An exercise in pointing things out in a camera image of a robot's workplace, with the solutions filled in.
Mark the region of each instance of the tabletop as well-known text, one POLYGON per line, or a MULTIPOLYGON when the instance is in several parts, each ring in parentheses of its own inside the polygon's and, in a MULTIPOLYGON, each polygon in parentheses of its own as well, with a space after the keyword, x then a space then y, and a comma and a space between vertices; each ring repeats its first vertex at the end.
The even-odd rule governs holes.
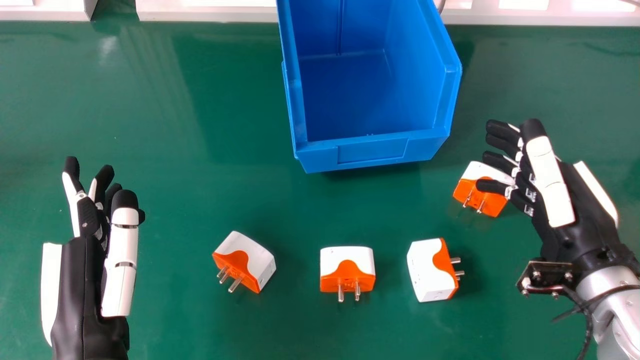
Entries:
MULTIPOLYGON (((451 137, 432 161, 307 175, 293 158, 275 24, 140 23, 130 1, 94 21, 0 23, 0 359, 51 355, 40 325, 42 243, 72 237, 60 174, 109 163, 147 212, 131 359, 572 359, 584 319, 525 299, 538 255, 525 216, 490 219, 452 191, 487 149, 487 119, 544 121, 584 160, 640 253, 640 29, 450 26, 463 63, 451 137), (229 294, 212 251, 233 231, 274 255, 256 295, 229 294), (442 237, 466 271, 448 301, 418 303, 406 252, 442 237), (374 251, 355 303, 319 292, 319 252, 374 251)), ((589 352, 595 358, 595 348, 589 352)))

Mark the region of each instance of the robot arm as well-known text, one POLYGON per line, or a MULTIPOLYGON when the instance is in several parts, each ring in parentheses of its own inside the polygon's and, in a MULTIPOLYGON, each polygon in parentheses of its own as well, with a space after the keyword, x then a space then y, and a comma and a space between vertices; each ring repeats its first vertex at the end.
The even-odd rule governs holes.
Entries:
MULTIPOLYGON (((556 157, 539 120, 520 127, 490 120, 486 129, 487 142, 508 157, 486 152, 483 161, 514 177, 509 201, 531 217, 542 240, 541 257, 529 262, 518 289, 576 303, 569 313, 584 313, 588 325, 580 359, 591 335, 601 360, 640 359, 640 265, 618 238, 609 196, 583 162, 556 157)), ((491 180, 478 180, 477 188, 496 192, 491 180)))
POLYGON ((45 338, 56 360, 126 360, 138 253, 138 226, 145 214, 135 193, 114 184, 106 165, 89 194, 79 181, 77 159, 62 175, 74 238, 45 243, 41 307, 45 338))

